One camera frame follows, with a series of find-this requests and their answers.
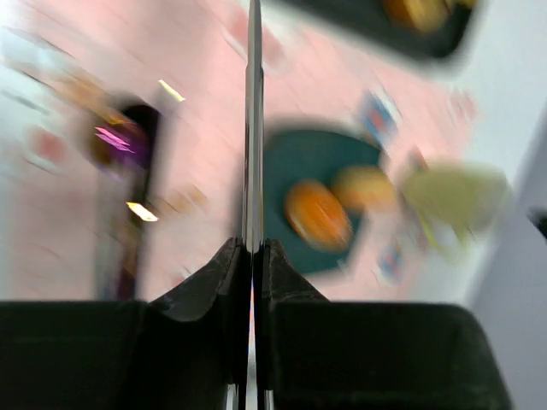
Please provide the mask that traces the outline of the small round orange bun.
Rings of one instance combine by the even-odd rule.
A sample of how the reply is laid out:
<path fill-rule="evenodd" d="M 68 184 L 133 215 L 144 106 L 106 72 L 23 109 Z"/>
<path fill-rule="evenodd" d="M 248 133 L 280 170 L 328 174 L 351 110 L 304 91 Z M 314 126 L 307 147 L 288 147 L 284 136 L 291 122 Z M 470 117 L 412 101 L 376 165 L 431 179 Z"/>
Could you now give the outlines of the small round orange bun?
<path fill-rule="evenodd" d="M 332 183 L 332 193 L 351 212 L 384 212 L 397 207 L 397 190 L 377 167 L 342 169 Z"/>

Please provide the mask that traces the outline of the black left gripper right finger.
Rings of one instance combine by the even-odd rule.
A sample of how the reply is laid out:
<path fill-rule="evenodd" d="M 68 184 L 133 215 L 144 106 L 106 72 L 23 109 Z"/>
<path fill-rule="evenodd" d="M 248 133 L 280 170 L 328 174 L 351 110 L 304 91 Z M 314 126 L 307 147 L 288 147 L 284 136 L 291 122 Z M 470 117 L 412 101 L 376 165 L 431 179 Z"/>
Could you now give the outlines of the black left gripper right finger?
<path fill-rule="evenodd" d="M 510 409 L 479 321 L 453 304 L 331 302 L 264 251 L 260 402 L 268 409 Z"/>

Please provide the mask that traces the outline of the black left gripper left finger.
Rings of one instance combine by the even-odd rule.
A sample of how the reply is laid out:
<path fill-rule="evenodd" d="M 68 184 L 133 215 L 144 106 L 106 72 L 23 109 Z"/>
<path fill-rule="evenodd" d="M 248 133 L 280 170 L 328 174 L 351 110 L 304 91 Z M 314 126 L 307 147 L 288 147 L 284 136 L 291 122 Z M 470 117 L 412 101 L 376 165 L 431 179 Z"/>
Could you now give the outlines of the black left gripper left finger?
<path fill-rule="evenodd" d="M 222 409 L 244 396 L 242 244 L 153 302 L 3 302 L 4 409 Z"/>

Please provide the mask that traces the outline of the silver metal tongs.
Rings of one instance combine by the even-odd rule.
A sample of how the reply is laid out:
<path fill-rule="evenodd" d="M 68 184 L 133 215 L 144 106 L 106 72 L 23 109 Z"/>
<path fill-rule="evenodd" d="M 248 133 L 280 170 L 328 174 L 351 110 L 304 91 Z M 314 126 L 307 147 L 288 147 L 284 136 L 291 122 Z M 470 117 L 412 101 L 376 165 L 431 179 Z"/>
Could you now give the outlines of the silver metal tongs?
<path fill-rule="evenodd" d="M 244 173 L 242 183 L 241 238 L 243 260 L 238 284 L 243 303 L 243 339 L 250 338 L 250 316 L 254 303 L 262 293 L 264 261 L 263 222 L 263 113 L 264 74 L 262 68 L 262 8 L 259 1 L 250 1 L 247 19 L 247 64 L 245 69 Z"/>

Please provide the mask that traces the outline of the sesame round bun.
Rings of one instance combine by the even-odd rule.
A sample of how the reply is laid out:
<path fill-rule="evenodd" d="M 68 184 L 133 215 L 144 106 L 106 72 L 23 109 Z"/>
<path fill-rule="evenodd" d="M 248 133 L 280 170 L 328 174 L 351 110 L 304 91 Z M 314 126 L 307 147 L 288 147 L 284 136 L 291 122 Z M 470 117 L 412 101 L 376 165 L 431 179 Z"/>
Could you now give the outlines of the sesame round bun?
<path fill-rule="evenodd" d="M 334 253 L 350 246 L 353 228 L 348 214 L 337 197 L 316 180 L 299 181 L 288 190 L 285 217 L 314 249 Z"/>

